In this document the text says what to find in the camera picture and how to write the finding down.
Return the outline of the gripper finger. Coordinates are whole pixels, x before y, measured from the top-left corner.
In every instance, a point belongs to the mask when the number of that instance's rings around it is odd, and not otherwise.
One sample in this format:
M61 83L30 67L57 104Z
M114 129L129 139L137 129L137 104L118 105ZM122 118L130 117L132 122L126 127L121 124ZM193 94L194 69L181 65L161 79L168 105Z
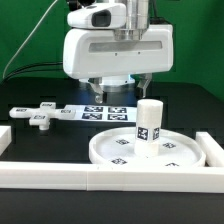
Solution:
M103 103L105 92L101 88L100 84L102 83L102 78L90 78L88 80L92 90L95 92L95 101L97 103Z
M151 73L146 73L146 74L141 74L139 76L139 82L136 87L136 96L138 98L145 98L146 93L147 93L147 88L152 80L152 74Z

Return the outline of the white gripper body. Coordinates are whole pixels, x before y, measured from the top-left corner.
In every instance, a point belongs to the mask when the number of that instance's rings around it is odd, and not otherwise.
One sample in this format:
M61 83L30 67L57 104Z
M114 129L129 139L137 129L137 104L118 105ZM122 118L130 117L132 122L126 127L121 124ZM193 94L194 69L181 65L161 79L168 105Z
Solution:
M74 79L166 72L173 65L173 27L151 25L139 41L116 41L112 30L71 29L63 70Z

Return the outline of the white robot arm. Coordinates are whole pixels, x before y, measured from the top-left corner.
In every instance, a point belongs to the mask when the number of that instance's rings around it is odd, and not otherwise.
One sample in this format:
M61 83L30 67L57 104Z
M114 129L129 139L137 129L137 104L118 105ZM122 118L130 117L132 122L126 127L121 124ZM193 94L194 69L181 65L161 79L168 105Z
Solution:
M152 74L171 69L173 27L150 18L149 8L150 0L86 0L68 14L63 70L88 81L98 103L134 74L143 98Z

